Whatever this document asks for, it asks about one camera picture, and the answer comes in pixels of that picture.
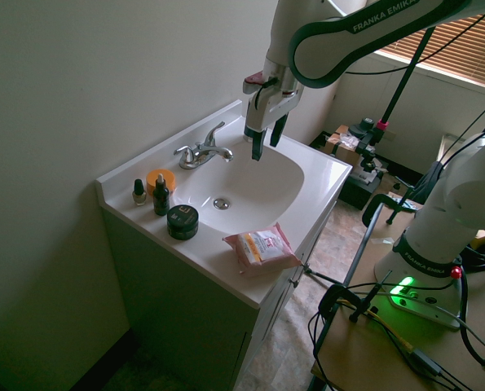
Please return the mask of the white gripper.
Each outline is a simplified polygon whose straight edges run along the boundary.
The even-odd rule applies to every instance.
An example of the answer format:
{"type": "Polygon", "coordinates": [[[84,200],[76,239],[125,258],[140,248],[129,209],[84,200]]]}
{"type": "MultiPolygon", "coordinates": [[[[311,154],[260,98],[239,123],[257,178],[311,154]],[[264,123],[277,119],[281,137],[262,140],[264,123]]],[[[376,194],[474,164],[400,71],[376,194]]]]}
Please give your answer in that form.
{"type": "Polygon", "coordinates": [[[260,90],[258,86],[245,86],[245,94],[252,94],[249,101],[246,122],[245,140],[252,139],[252,159],[260,161],[266,129],[273,125],[270,145],[276,147],[283,133],[288,113],[293,110],[300,101],[301,87],[294,91],[284,93],[281,89],[270,86],[260,90]]]}

